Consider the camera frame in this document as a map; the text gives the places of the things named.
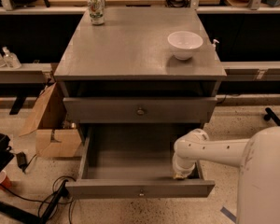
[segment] floor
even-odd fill
[[[0,133],[7,134],[14,152],[23,151],[28,160],[35,154],[35,133],[24,137],[18,137],[18,133],[34,102],[34,99],[28,99],[18,115],[10,116],[8,112],[13,99],[0,99]],[[275,126],[272,120],[263,119],[265,107],[270,107],[280,118],[280,95],[218,96],[215,112],[204,129],[211,140],[250,138],[262,129]],[[16,159],[13,159],[6,167],[12,182],[10,189],[28,199],[44,200],[52,193],[52,185],[58,177],[77,177],[79,162],[80,158],[37,157],[24,174]],[[205,179],[216,182],[207,198],[77,200],[72,205],[71,223],[232,224],[221,209],[225,207],[236,215],[238,169],[208,161],[202,161],[202,168]],[[35,215],[40,205],[21,200],[2,190],[0,201]],[[19,222],[0,214],[1,223]],[[70,223],[69,204],[59,205],[49,223]]]

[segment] can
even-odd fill
[[[93,25],[101,25],[105,22],[102,0],[88,0],[88,10]]]

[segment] brown cardboard box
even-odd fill
[[[78,156],[82,140],[77,129],[60,129],[65,116],[63,93],[55,83],[39,95],[19,136],[36,131],[35,149],[38,157]]]

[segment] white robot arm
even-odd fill
[[[280,224],[280,127],[230,141],[209,141],[203,130],[191,131],[175,142],[177,178],[186,178],[196,160],[240,168],[238,224]]]

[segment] cabinet top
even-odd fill
[[[225,71],[196,11],[168,7],[108,7],[105,24],[86,11],[55,72],[57,80],[222,79]],[[167,36],[190,31],[203,38],[199,52],[179,61]]]

